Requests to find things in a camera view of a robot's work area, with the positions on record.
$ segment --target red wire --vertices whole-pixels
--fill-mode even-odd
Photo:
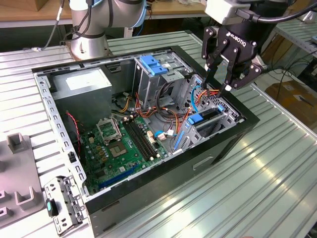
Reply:
[[[78,140],[78,156],[79,156],[79,153],[80,153],[80,137],[79,137],[78,125],[77,125],[76,119],[70,113],[66,112],[66,114],[73,120],[73,122],[75,124],[75,127],[76,127],[77,140]]]

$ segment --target motherboard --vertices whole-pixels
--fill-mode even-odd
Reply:
[[[95,129],[81,135],[91,195],[167,157],[143,118],[106,122],[101,120]]]

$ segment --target yellow wire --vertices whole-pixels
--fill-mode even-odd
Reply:
[[[128,110],[128,106],[129,106],[129,98],[127,98],[127,103],[125,104],[125,107],[122,110],[120,110],[119,112],[120,113],[125,112],[126,110]]]

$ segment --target gray plastic part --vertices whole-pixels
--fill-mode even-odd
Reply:
[[[4,162],[0,161],[0,173],[4,171]]]
[[[9,199],[11,199],[11,196],[7,194],[6,191],[0,191],[0,203],[8,201]]]
[[[13,215],[12,211],[8,209],[7,207],[0,208],[0,222],[2,220],[6,220],[10,218]]]
[[[6,137],[6,142],[13,154],[27,149],[27,145],[21,133],[8,135]]]
[[[0,142],[0,227],[44,207],[29,136],[20,133]]]
[[[15,204],[20,206],[23,211],[35,207],[39,202],[39,196],[32,186],[29,187],[29,190],[29,194],[25,194],[24,196],[21,196],[19,192],[14,192]]]

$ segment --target metal frame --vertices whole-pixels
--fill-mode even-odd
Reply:
[[[283,36],[307,53],[317,57],[317,45],[311,38],[317,35],[317,23],[307,24],[298,19],[277,24],[275,32]]]

